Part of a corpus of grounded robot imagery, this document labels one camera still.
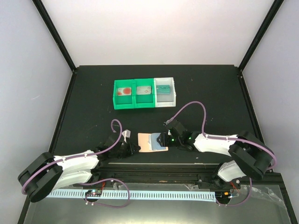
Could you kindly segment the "beige leather card holder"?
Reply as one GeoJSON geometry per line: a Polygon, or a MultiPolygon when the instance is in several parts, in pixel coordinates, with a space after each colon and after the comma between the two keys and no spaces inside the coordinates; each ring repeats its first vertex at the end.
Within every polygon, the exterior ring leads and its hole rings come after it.
{"type": "Polygon", "coordinates": [[[158,143],[157,138],[161,133],[138,133],[138,146],[140,153],[153,153],[168,151],[168,147],[163,147],[158,143]]]}

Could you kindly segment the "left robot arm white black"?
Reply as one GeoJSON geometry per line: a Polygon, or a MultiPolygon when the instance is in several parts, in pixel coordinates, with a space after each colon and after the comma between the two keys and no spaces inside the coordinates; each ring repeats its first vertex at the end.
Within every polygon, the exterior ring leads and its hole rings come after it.
{"type": "Polygon", "coordinates": [[[98,169],[105,162],[131,157],[139,150],[140,146],[129,137],[113,134],[95,149],[82,153],[65,156],[42,153],[19,174],[21,192],[35,203],[56,189],[76,184],[96,186],[100,182],[98,169]]]}

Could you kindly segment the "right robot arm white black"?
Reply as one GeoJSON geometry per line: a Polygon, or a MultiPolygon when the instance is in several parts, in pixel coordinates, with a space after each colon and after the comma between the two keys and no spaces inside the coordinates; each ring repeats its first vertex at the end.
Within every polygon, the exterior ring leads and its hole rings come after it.
{"type": "Polygon", "coordinates": [[[261,180],[266,171],[277,163],[274,153],[247,131],[229,136],[210,135],[203,131],[188,131],[177,120],[166,123],[166,127],[166,133],[157,133],[150,138],[153,146],[231,157],[232,160],[222,163],[212,177],[214,186],[218,188],[245,176],[261,180]]]}

